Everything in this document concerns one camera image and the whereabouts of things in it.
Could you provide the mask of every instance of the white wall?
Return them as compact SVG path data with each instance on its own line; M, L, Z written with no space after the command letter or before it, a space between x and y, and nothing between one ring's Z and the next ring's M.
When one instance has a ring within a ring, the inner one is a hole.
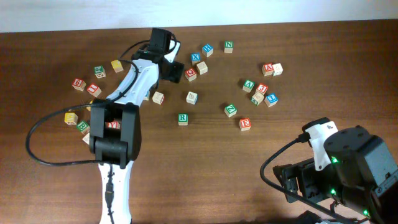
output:
M0 0L0 32L398 18L398 0Z

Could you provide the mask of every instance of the wood grain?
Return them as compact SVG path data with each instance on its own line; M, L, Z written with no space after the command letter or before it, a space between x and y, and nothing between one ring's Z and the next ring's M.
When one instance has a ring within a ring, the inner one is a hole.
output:
M205 59L208 73L193 82L161 81L164 104L143 102L142 148L130 183L133 222L231 223L300 215L310 208L287 203L262 182L259 168L304 124L324 116L340 129L364 126L398 160L397 20L170 30L182 43L177 60L186 68L192 52L205 44L215 49ZM0 223L99 222L97 166L41 166L25 152L25 135L45 114L92 99L72 88L76 77L98 84L99 97L110 94L128 67L115 73L110 61L149 36L150 29L0 34ZM224 40L234 41L232 54L223 53ZM266 62L281 63L283 74L263 77ZM95 77L98 65L106 78ZM245 79L268 85L278 103L254 106L254 90L242 91ZM185 101L188 91L198 93L196 105ZM228 118L224 107L230 103L238 113ZM188 126L178 126L179 113L189 114ZM78 116L90 118L87 110ZM241 118L251 119L250 131L239 130ZM34 134L32 149L50 161L91 159L82 137L58 116ZM300 144L271 166L312 156L308 144ZM271 168L266 175L276 181ZM358 216L343 207L338 211Z

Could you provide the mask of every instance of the cable connector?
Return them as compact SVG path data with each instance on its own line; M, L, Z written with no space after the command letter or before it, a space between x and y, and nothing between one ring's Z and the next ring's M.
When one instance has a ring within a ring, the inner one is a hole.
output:
M108 208L111 208L112 206L113 196L114 196L113 184L106 183L105 201L106 201L106 206Z
M301 143L306 143L306 142L308 142L308 141L310 140L310 138L311 138L310 133L304 132L303 134L300 134L300 135L297 137L296 140L297 140L298 142L301 142Z

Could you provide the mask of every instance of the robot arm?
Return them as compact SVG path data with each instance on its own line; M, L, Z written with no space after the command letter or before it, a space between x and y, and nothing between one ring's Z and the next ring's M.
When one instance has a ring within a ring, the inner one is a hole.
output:
M139 107L148 90L159 79L180 81L183 64L174 61L179 48L180 43L171 40L169 31L153 29L148 50L139 50L132 57L138 72L131 66L125 79L107 100L116 99L132 84L127 93L110 105L91 109L90 151L96 160L104 161L98 165L103 186L100 224L131 223L129 180L141 147ZM121 129L105 127L105 122L114 120L121 122Z
M310 122L302 129L314 158L273 168L283 187L283 191L277 190L285 193L289 203L318 203L332 198L331 210L327 211L332 215L337 215L334 206L342 204L365 215L371 223L398 222L398 167L380 137L360 126L338 131L328 118ZM310 205L319 209L316 204ZM347 219L341 222L351 223Z

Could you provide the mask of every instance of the toy block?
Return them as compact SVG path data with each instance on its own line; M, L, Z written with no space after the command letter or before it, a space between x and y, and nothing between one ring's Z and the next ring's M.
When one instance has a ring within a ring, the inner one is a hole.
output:
M190 68L185 71L185 77L188 79L188 81L192 81L197 78L197 73L194 71L193 68Z
M260 103L261 103L261 101L264 99L264 95L263 94L261 94L261 93L255 93L254 95L253 95L253 97L251 98L251 101L256 105L256 106L258 106Z
M87 145L90 145L90 133L87 133L82 139Z
M120 123L117 122L117 121L106 122L105 125L106 125L108 128L120 129Z
M86 87L86 83L83 80L76 78L75 81L73 81L72 86L77 90L83 91Z
M188 114L178 114L178 125L188 125Z
M200 62L200 53L191 54L191 61L192 61L192 65L196 65L197 63L199 63Z
M260 83L259 86L257 86L256 93L261 93L262 95L264 95L266 94L267 90L268 86Z
M101 93L101 89L95 85L95 84L91 84L88 88L87 88L87 92L95 97L97 97L100 93Z
M104 78L106 76L104 67L102 65L94 67L94 74L97 78Z
M112 64L112 67L114 69L114 72L116 72L116 73L121 72L121 71L124 70L123 66L122 66L122 63L119 60L114 60L114 61L111 62L111 64Z
M237 109L234 105L228 105L225 107L224 112L230 118L236 114Z
M273 75L274 74L274 67L271 63L265 64L262 66L262 74L264 76Z
M206 44L202 49L201 52L206 56L209 57L213 54L213 47L210 44Z
M144 96L144 100L149 100L150 97L150 91L148 90L147 94Z
M76 128L82 133L87 134L90 132L90 126L86 123L86 121L80 121Z
M270 94L264 101L266 102L267 106L270 107L274 106L278 102L278 98L275 96L275 94Z
M197 100L198 100L198 95L196 93L188 92L187 103L195 105L197 103Z
M91 107L90 107L90 106L87 106L86 109L87 109L88 111L91 111Z
M78 116L77 116L75 113L71 113L71 112L65 113L65 119L64 119L64 121L65 121L65 123L67 123L68 125L75 125L75 124L77 124L77 119L78 119Z
M239 127L241 128L241 131L248 131L251 128L251 123L249 118L241 119L239 121Z
M226 41L224 45L224 53L232 53L233 48L234 48L234 42Z
M205 62L200 62L199 64L197 64L197 70L199 72L199 75L202 75L204 73L207 72L207 65Z
M155 94L152 97L152 101L161 105L164 101L164 95L163 93L159 93L158 91L155 92Z
M284 69L282 68L282 65L281 65L280 63L274 64L274 65L272 65L272 67L273 67L274 70L275 70L274 76L280 75L280 74L282 74L282 72L284 71Z
M253 89L253 87L254 87L254 82L252 82L252 81L250 81L250 80L246 80L246 81L244 82L244 84L243 84L243 88L242 88L242 89L243 89L244 91L250 93L251 90Z

